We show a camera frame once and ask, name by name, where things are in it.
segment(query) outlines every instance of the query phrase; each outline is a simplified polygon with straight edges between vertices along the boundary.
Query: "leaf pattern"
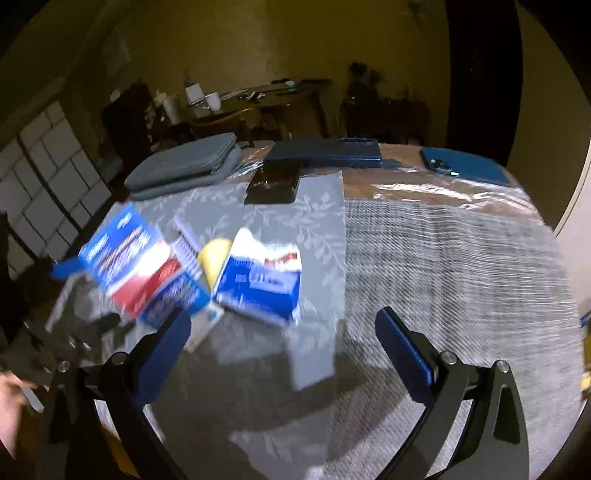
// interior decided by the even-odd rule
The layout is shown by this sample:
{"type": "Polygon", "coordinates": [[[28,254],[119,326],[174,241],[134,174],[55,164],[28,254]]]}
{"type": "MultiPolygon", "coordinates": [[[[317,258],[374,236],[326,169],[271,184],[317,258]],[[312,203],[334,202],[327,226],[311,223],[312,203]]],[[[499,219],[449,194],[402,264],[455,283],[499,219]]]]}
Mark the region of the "leaf pattern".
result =
{"type": "MultiPolygon", "coordinates": [[[[246,183],[207,186],[134,205],[168,241],[174,239],[176,215],[203,244],[216,237],[232,239],[242,226],[266,243],[296,243],[303,263],[301,320],[281,330],[225,315],[203,348],[179,359],[162,398],[153,404],[155,418],[166,434],[167,448],[188,478],[201,478],[204,467],[212,480],[279,480],[286,471],[293,478],[319,478],[332,417],[330,410],[316,411],[312,406],[320,398],[326,406],[335,399],[335,382],[329,379],[335,374],[337,323],[345,310],[342,176],[302,178],[290,205],[244,205],[246,187],[246,183]],[[203,408],[214,413],[201,416],[203,408]],[[225,455],[218,449],[220,442],[241,451],[240,458],[248,457],[250,465],[227,458],[220,464],[212,458],[225,455]],[[210,454],[203,451],[207,446],[210,454]],[[253,471],[246,474],[249,468],[253,471]]],[[[116,205],[112,212],[119,208],[116,205]]],[[[63,304],[72,291],[65,288],[62,293],[63,304]]],[[[93,299],[94,316],[88,320],[96,312],[113,309],[97,287],[83,297],[93,299]]],[[[105,335],[101,357],[108,359],[116,349],[130,351],[146,333],[151,332],[141,322],[134,323],[123,346],[105,335]]]]}

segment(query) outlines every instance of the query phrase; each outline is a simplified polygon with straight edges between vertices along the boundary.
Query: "yellow sponge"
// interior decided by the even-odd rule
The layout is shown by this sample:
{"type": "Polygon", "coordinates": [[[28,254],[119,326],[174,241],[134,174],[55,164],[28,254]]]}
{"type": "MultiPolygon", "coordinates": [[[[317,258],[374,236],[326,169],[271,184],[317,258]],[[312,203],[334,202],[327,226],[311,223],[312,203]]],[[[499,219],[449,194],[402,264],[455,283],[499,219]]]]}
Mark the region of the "yellow sponge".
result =
{"type": "Polygon", "coordinates": [[[214,238],[206,243],[205,247],[199,252],[197,259],[205,272],[209,288],[213,288],[216,284],[217,277],[222,270],[231,246],[232,241],[227,238],[214,238]]]}

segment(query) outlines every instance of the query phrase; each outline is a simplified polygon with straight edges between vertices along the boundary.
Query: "human hand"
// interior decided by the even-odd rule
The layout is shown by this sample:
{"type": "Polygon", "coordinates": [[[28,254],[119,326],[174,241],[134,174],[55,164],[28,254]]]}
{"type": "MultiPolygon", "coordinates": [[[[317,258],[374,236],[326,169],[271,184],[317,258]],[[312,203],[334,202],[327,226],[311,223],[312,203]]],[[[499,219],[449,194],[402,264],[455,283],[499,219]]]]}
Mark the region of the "human hand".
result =
{"type": "Polygon", "coordinates": [[[14,456],[17,448],[21,407],[27,402],[21,387],[34,387],[12,372],[0,372],[0,442],[14,456]]]}

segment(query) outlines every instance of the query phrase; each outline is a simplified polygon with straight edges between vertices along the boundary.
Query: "dark doorway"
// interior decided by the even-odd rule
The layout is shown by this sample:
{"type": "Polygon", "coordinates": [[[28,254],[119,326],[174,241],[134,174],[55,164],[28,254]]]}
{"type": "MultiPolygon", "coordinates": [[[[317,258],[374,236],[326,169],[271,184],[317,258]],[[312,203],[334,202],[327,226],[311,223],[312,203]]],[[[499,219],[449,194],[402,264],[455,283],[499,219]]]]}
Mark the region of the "dark doorway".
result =
{"type": "Polygon", "coordinates": [[[505,166],[519,118],[521,31],[513,0],[446,0],[451,90],[446,147],[505,166]]]}

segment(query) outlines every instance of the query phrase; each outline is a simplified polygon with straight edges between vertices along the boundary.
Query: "screw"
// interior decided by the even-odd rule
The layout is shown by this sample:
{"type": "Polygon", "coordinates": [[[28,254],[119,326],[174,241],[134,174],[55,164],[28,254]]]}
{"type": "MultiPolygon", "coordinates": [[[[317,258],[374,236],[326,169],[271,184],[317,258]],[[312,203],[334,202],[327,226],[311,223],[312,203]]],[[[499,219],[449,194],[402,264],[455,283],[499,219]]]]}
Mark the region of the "screw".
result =
{"type": "Polygon", "coordinates": [[[68,360],[62,360],[57,366],[57,371],[59,373],[65,373],[69,369],[70,369],[70,362],[68,360]]]}
{"type": "Polygon", "coordinates": [[[454,365],[457,362],[456,354],[449,350],[441,352],[441,360],[447,365],[454,365]]]}
{"type": "Polygon", "coordinates": [[[125,360],[127,359],[127,353],[125,352],[117,352],[114,353],[111,357],[111,363],[113,365],[123,365],[125,360]]]}
{"type": "Polygon", "coordinates": [[[504,374],[506,374],[509,371],[509,364],[507,362],[505,362],[504,360],[498,360],[496,362],[496,366],[499,368],[499,370],[501,370],[501,372],[503,372],[504,374]]]}

